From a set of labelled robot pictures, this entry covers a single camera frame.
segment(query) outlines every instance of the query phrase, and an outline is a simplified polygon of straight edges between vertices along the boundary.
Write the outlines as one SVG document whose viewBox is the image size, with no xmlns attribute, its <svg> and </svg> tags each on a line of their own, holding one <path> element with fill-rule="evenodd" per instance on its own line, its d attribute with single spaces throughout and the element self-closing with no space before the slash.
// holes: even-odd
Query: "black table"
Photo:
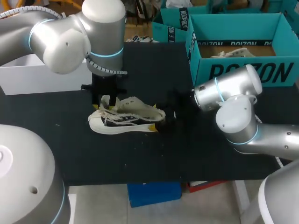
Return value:
<svg viewBox="0 0 299 224">
<path fill-rule="evenodd" d="M 188 91 L 191 75 L 183 44 L 128 43 L 127 95 L 154 105 L 173 88 Z M 299 125 L 297 88 L 264 88 L 256 114 L 264 123 Z M 214 113 L 198 113 L 172 134 L 94 133 L 86 91 L 1 96 L 0 123 L 27 128 L 50 146 L 68 185 L 159 181 L 263 179 L 279 168 L 274 157 L 243 155 L 229 146 Z"/>
</svg>

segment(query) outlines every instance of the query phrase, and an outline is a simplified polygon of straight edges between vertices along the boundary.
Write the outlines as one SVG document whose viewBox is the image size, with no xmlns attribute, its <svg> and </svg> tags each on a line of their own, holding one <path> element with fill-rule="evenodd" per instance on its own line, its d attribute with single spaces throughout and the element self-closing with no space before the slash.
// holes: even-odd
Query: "shoe sole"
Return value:
<svg viewBox="0 0 299 224">
<path fill-rule="evenodd" d="M 134 126 L 120 126 L 120 127 L 107 127 L 104 125 L 101 118 L 92 118 L 89 121 L 90 128 L 100 134 L 121 134 L 125 132 L 154 132 L 149 129 L 153 124 L 134 125 Z"/>
</svg>

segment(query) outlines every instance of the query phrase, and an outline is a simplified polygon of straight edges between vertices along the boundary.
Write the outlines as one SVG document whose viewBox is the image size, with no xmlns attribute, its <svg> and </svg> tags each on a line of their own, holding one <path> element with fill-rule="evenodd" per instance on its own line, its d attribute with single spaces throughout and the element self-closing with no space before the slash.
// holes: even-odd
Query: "sneaker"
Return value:
<svg viewBox="0 0 299 224">
<path fill-rule="evenodd" d="M 108 96 L 101 99 L 101 107 L 88 117 L 90 128 L 100 134 L 124 132 L 155 132 L 155 124 L 164 121 L 165 112 L 143 103 L 137 97 L 116 100 L 115 107 L 107 109 Z"/>
<path fill-rule="evenodd" d="M 237 50 L 225 53 L 224 51 L 219 53 L 217 56 L 212 56 L 211 58 L 222 58 L 222 57 L 255 57 L 249 52 L 247 48 L 240 48 Z"/>
</svg>

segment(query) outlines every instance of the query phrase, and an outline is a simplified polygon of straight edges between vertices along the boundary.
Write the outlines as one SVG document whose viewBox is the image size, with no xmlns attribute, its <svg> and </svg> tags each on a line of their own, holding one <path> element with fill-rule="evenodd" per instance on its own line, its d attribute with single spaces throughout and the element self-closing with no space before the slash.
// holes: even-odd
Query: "teal shoe box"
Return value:
<svg viewBox="0 0 299 224">
<path fill-rule="evenodd" d="M 279 13 L 281 12 L 282 3 L 285 0 L 268 0 L 269 7 L 267 13 Z"/>
<path fill-rule="evenodd" d="M 281 12 L 285 15 L 293 31 L 299 35 L 299 1 L 284 0 Z"/>
<path fill-rule="evenodd" d="M 265 87 L 293 86 L 299 76 L 299 40 L 282 14 L 190 15 L 185 46 L 195 86 L 246 64 Z M 223 47 L 246 47 L 256 57 L 204 56 Z M 273 55 L 260 56 L 264 49 Z"/>
<path fill-rule="evenodd" d="M 187 31 L 176 29 L 163 24 L 161 14 L 159 13 L 152 22 L 153 38 L 159 42 L 185 42 Z"/>
<path fill-rule="evenodd" d="M 243 9 L 237 9 L 237 10 L 223 10 L 223 13 L 225 14 L 256 14 L 256 13 L 262 13 L 261 10 L 257 8 L 243 8 Z"/>
<path fill-rule="evenodd" d="M 188 8 L 163 8 L 163 6 L 164 4 L 161 7 L 161 15 L 164 25 L 185 31 L 188 29 L 189 15 L 212 13 L 212 0 L 208 0 L 205 6 Z"/>
</svg>

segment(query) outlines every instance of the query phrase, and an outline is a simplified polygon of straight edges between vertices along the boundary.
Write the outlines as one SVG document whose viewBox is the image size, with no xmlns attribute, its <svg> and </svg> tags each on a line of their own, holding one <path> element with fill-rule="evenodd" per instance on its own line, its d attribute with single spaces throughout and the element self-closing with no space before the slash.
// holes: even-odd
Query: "blue led ring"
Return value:
<svg viewBox="0 0 299 224">
<path fill-rule="evenodd" d="M 218 81 L 217 81 L 217 77 L 214 78 L 214 83 L 215 83 L 215 86 L 216 86 L 216 89 L 217 89 L 217 91 L 218 91 L 218 94 L 219 94 L 220 99 L 224 102 L 225 100 L 224 100 L 224 98 L 223 98 L 223 96 L 222 96 L 222 94 L 221 94 L 221 91 L 220 91 L 220 89 L 219 89 Z"/>
<path fill-rule="evenodd" d="M 256 137 L 257 132 L 258 132 L 258 126 L 257 126 L 257 129 L 256 129 L 256 133 L 255 133 L 255 135 L 254 135 L 249 141 L 246 141 L 246 142 L 244 142 L 244 143 L 234 143 L 234 142 L 232 142 L 232 141 L 230 141 L 230 140 L 228 140 L 228 141 L 229 141 L 230 143 L 234 144 L 234 145 L 246 145 L 247 143 L 250 143 L 250 142 Z"/>
<path fill-rule="evenodd" d="M 49 21 L 53 21 L 53 20 L 48 19 L 48 20 L 44 20 L 44 21 L 38 22 L 38 23 L 35 24 L 35 25 L 33 26 L 33 28 L 31 29 L 31 31 L 30 31 L 30 33 L 29 33 L 29 39 L 28 39 L 28 45 L 29 45 L 30 50 L 32 50 L 32 49 L 31 49 L 31 46 L 30 46 L 30 39 L 31 39 L 31 36 L 32 36 L 32 34 L 33 34 L 33 32 L 34 32 L 34 29 L 35 29 L 38 25 L 43 24 L 43 23 L 45 23 L 45 22 L 49 22 Z"/>
<path fill-rule="evenodd" d="M 55 218 L 54 218 L 53 221 L 51 222 L 51 224 L 54 224 L 54 223 L 56 222 L 56 219 L 58 219 L 58 217 L 59 217 L 59 215 L 60 215 L 60 213 L 61 213 L 62 207 L 63 207 L 63 205 L 64 205 L 64 199 L 65 199 L 65 188 L 64 188 L 64 196 L 63 196 L 63 198 L 62 198 L 61 206 L 60 206 L 60 208 L 59 208 L 59 210 L 58 210 L 58 213 L 56 214 Z"/>
<path fill-rule="evenodd" d="M 95 54 L 93 52 L 90 52 L 90 53 L 93 56 L 96 56 L 96 57 L 114 57 L 114 56 L 117 56 L 118 54 L 120 54 L 122 51 L 123 51 L 123 47 L 122 47 L 122 49 L 119 52 L 116 52 L 115 54 L 112 54 L 112 55 L 98 55 L 98 54 Z"/>
</svg>

